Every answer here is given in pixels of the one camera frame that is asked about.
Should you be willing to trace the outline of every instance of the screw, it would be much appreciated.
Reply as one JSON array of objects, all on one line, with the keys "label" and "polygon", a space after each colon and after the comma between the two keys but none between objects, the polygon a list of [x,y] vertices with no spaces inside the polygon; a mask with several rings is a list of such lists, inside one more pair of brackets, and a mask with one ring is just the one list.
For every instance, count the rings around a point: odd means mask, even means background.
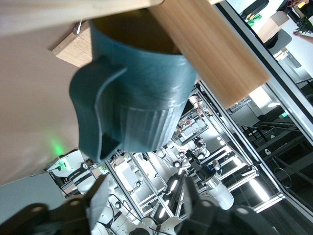
[{"label": "screw", "polygon": [[32,212],[38,212],[41,211],[43,208],[42,207],[34,207],[33,209],[31,209]]},{"label": "screw", "polygon": [[246,209],[244,209],[244,208],[237,208],[236,209],[240,214],[249,214],[249,212],[246,210]]},{"label": "screw", "polygon": [[202,201],[202,205],[204,207],[210,207],[211,206],[211,204],[209,202],[207,202],[207,201]]},{"label": "screw", "polygon": [[71,206],[76,206],[77,204],[79,204],[79,200],[73,200],[69,203]]}]

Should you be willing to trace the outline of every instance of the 3d-printed mug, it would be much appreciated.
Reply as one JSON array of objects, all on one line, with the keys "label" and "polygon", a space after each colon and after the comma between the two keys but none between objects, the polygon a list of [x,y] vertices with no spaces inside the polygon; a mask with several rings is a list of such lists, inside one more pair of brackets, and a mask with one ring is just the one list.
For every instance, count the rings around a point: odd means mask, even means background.
[{"label": "3d-printed mug", "polygon": [[197,77],[147,10],[90,21],[93,61],[69,94],[79,149],[97,162],[118,148],[148,152],[171,138]]}]

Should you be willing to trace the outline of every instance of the wooden board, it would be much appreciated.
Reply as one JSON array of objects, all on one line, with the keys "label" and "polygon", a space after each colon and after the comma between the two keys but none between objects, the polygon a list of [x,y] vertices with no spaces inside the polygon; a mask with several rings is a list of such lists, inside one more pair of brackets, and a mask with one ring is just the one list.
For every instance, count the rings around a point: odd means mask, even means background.
[{"label": "wooden board", "polygon": [[247,44],[205,0],[165,0],[149,11],[225,108],[270,79]]},{"label": "wooden board", "polygon": [[88,22],[82,23],[79,35],[70,33],[52,52],[56,57],[80,68],[90,63],[92,52]]}]

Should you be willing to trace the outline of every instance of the mug handle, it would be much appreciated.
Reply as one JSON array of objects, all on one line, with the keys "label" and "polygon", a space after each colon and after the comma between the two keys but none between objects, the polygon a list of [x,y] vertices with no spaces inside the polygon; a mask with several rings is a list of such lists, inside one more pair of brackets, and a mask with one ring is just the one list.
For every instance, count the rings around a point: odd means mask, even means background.
[{"label": "mug handle", "polygon": [[70,83],[69,96],[79,127],[79,149],[93,161],[104,161],[121,145],[102,133],[98,103],[107,85],[126,70],[102,56],[79,69]]}]

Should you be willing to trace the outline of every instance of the person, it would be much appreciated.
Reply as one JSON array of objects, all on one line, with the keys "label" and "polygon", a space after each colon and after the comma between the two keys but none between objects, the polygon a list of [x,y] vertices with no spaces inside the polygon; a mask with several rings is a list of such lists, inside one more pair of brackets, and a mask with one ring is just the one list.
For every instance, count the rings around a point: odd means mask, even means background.
[{"label": "person", "polygon": [[307,35],[303,35],[299,32],[293,32],[293,34],[299,38],[304,39],[305,41],[309,42],[309,43],[313,43],[313,37],[307,36]]}]

